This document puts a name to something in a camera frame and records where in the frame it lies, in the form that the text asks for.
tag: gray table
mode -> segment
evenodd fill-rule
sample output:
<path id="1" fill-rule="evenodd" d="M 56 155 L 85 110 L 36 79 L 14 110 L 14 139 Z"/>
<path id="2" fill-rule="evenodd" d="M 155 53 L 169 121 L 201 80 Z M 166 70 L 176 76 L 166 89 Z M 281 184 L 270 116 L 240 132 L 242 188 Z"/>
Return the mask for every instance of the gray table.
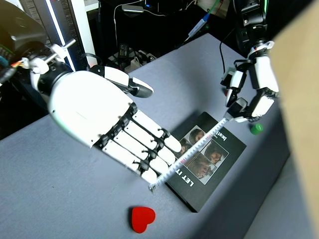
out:
<path id="1" fill-rule="evenodd" d="M 203 111 L 221 119 L 218 44 L 205 35 L 134 71 L 155 89 L 134 99 L 139 108 L 168 130 Z M 226 46 L 223 53 L 226 65 L 241 59 Z M 242 95 L 254 94 L 247 81 Z M 147 182 L 44 117 L 0 142 L 0 238 L 241 238 L 289 155 L 278 105 L 260 122 L 259 136 L 248 123 L 227 125 L 247 148 L 200 213 L 191 213 L 167 186 L 150 193 Z M 141 235 L 130 228 L 132 206 L 157 214 Z"/>

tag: red heart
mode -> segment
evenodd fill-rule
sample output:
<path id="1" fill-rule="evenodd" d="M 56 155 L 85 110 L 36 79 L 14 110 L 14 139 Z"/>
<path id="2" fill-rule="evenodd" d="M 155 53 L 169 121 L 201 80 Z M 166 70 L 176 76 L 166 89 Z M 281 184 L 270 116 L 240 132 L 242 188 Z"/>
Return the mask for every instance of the red heart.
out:
<path id="1" fill-rule="evenodd" d="M 132 210 L 132 227 L 137 233 L 146 231 L 148 224 L 155 220 L 155 212 L 152 208 L 135 207 Z"/>

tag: black box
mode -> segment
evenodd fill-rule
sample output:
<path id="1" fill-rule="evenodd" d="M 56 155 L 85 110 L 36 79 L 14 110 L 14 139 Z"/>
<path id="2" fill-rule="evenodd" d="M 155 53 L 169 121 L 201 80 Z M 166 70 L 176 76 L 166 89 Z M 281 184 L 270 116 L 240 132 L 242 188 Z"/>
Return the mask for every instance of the black box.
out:
<path id="1" fill-rule="evenodd" d="M 182 135 L 181 132 L 175 136 L 180 139 L 182 150 L 188 150 L 217 123 L 204 112 L 195 121 L 188 123 L 187 131 L 181 125 L 184 137 L 178 137 Z M 193 212 L 199 212 L 245 148 L 242 141 L 223 128 L 196 156 L 177 170 L 166 184 Z M 176 158 L 183 153 L 175 154 Z"/>

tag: black book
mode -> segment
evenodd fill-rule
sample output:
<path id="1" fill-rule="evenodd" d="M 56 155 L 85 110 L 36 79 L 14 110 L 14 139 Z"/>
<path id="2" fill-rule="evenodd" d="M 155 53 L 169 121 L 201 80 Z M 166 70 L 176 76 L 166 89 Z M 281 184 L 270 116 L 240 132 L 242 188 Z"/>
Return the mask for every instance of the black book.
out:
<path id="1" fill-rule="evenodd" d="M 186 121 L 175 130 L 174 136 L 182 145 L 182 151 L 175 154 L 176 159 L 217 123 L 204 112 L 196 120 Z M 166 184 L 193 212 L 199 212 L 245 148 L 242 141 L 223 128 Z"/>

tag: green cap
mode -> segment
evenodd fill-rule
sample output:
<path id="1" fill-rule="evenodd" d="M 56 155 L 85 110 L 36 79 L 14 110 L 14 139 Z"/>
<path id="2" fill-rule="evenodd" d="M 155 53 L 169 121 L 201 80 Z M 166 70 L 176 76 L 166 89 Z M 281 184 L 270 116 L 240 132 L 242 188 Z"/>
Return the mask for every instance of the green cap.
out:
<path id="1" fill-rule="evenodd" d="M 260 134 L 263 130 L 264 130 L 264 127 L 263 127 L 263 125 L 260 124 L 260 123 L 255 124 L 255 125 L 250 129 L 251 133 L 254 134 L 254 135 Z"/>

